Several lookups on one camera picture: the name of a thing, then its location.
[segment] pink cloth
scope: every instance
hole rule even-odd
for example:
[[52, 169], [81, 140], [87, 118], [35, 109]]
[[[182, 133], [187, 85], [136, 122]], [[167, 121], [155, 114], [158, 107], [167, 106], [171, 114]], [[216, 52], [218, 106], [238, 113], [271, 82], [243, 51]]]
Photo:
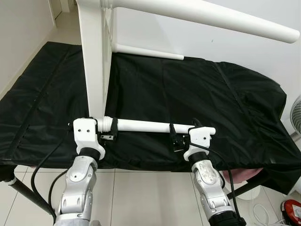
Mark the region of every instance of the pink cloth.
[[[255, 175], [257, 175], [263, 168], [259, 169], [232, 169], [232, 177], [233, 183], [239, 184], [245, 180], [248, 180]], [[225, 180], [230, 183], [229, 173], [228, 171], [223, 171], [222, 174], [224, 175]]]

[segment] black fabric cover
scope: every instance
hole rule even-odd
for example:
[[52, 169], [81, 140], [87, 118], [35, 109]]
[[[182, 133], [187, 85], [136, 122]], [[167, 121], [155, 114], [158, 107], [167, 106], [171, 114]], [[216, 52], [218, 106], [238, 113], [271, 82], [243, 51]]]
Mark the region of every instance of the black fabric cover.
[[[280, 121], [285, 100], [276, 82], [239, 65], [113, 54], [106, 115], [178, 124], [197, 118], [216, 128], [211, 148], [232, 169], [264, 167], [264, 185], [288, 193], [301, 175], [301, 153]], [[37, 165], [80, 117], [88, 117], [81, 46], [48, 42], [0, 101], [0, 164]], [[75, 149], [70, 133], [45, 167], [69, 167]], [[190, 171], [168, 134], [119, 132], [105, 149], [99, 168]]]

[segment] tile floor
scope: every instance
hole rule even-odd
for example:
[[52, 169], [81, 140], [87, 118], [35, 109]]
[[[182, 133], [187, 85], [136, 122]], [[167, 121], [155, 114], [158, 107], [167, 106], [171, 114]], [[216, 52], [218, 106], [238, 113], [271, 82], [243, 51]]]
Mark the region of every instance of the tile floor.
[[[50, 41], [81, 44], [77, 11], [61, 13], [56, 19], [57, 30]], [[41, 169], [36, 177], [37, 189], [46, 198], [52, 180], [63, 169]], [[33, 168], [18, 166], [16, 176], [30, 186]], [[208, 226], [199, 203], [190, 173], [137, 172], [122, 169], [97, 171], [92, 219], [102, 226]], [[58, 180], [53, 192], [54, 207], [58, 206], [64, 189], [64, 178]], [[52, 218], [29, 200], [0, 183], [3, 195], [0, 204], [0, 226], [52, 225]], [[292, 197], [301, 202], [301, 196]], [[259, 196], [252, 201], [238, 199], [238, 208], [247, 221], [254, 224], [253, 205], [260, 203], [268, 211], [270, 223], [281, 218], [281, 193], [261, 187]]]

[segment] white rod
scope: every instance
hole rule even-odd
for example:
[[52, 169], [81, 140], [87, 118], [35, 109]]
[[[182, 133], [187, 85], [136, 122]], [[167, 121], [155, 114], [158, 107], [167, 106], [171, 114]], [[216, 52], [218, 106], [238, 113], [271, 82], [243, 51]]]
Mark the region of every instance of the white rod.
[[113, 48], [114, 53], [129, 53], [135, 55], [142, 55], [142, 56], [149, 56], [149, 57], [160, 57], [160, 58], [167, 58], [167, 59], [174, 59], [174, 60], [183, 60], [184, 56], [174, 53], [165, 53], [145, 48], [137, 48], [132, 46], [125, 46], [120, 44], [114, 44]]
[[101, 0], [102, 6], [124, 7], [200, 24], [293, 43], [297, 30], [203, 0]]
[[[103, 119], [97, 119], [97, 125], [99, 132], [109, 132], [112, 118], [104, 116]], [[176, 133], [180, 134], [187, 134], [192, 127], [194, 126], [174, 124]], [[118, 131], [169, 133], [169, 123], [118, 119]]]

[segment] white metal bar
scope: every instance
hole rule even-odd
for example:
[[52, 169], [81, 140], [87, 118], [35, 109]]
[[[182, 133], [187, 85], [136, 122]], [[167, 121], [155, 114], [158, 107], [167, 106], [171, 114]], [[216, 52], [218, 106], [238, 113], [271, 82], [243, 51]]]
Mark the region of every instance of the white metal bar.
[[111, 71], [111, 57], [112, 57], [112, 36], [113, 36], [113, 18], [114, 10], [103, 10], [103, 96], [99, 95], [99, 98], [103, 99], [103, 116], [105, 112], [105, 106], [107, 103], [110, 71]]
[[297, 30], [203, 0], [102, 0], [102, 5], [135, 9], [288, 43], [297, 41], [300, 36]]
[[[111, 130], [112, 118], [105, 116], [97, 119], [97, 125], [99, 132], [109, 132]], [[176, 133], [180, 134], [187, 134], [188, 129], [192, 127], [194, 126], [174, 124]], [[118, 131], [169, 133], [169, 123], [118, 119]]]
[[89, 115], [103, 117], [103, 21], [99, 3], [77, 0]]
[[161, 57], [161, 58], [167, 58], [167, 59], [175, 59], [175, 60], [183, 60], [184, 56], [174, 53], [166, 53], [166, 52], [160, 52], [145, 48], [137, 48], [132, 46], [125, 46], [115, 43], [113, 45], [113, 52], [114, 53], [129, 53], [129, 54], [135, 54], [135, 55], [142, 55], [142, 56], [149, 56], [149, 57]]

